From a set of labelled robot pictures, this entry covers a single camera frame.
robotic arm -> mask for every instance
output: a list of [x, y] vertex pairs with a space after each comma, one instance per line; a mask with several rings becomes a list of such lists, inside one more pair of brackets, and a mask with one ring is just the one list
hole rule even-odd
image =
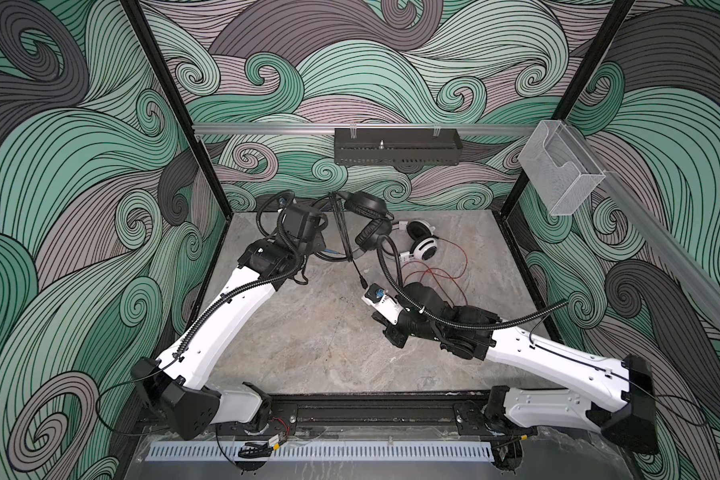
[[[355, 243], [364, 250], [375, 248], [392, 229], [384, 201], [363, 193], [340, 195], [348, 210], [371, 219]], [[141, 398], [182, 438], [194, 438], [208, 425], [221, 422], [262, 430], [269, 418], [267, 394], [249, 383], [222, 392], [206, 383], [224, 349], [256, 309], [294, 277], [310, 254], [325, 249], [321, 232], [326, 225], [323, 212], [286, 202], [276, 234], [248, 245], [223, 290], [192, 327], [156, 360], [143, 358], [134, 365], [131, 375]], [[645, 360], [592, 356], [546, 339], [532, 340], [516, 326], [564, 304], [502, 322], [495, 313], [474, 306], [452, 307], [421, 283], [398, 285], [379, 257], [397, 298], [373, 284], [362, 299], [376, 310], [372, 318], [384, 325], [384, 336], [393, 345], [403, 348], [409, 336], [418, 336], [440, 342], [442, 350], [466, 360], [488, 358], [518, 366], [564, 387], [492, 388], [484, 412], [491, 430], [523, 435], [534, 426], [585, 428], [634, 452], [658, 451], [653, 383]], [[347, 258], [351, 261], [350, 252]]]

swirl wallpaper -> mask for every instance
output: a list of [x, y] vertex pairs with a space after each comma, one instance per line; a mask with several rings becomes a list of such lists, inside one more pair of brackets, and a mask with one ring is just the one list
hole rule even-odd
[[225, 218], [156, 85], [118, 0], [0, 0], [0, 480], [122, 471], [94, 403], [200, 292]]
[[[141, 4], [195, 122], [536, 124], [551, 117], [611, 2]], [[525, 142], [467, 137], [460, 165], [396, 170], [334, 165], [329, 136], [203, 140], [237, 211], [283, 188], [303, 198], [365, 189], [394, 210], [497, 209]]]
[[[569, 118], [608, 170], [720, 285], [720, 2], [630, 13]], [[596, 190], [549, 216], [529, 186], [510, 225], [566, 343], [651, 361], [661, 454], [646, 478], [720, 479], [720, 331], [619, 207]]]

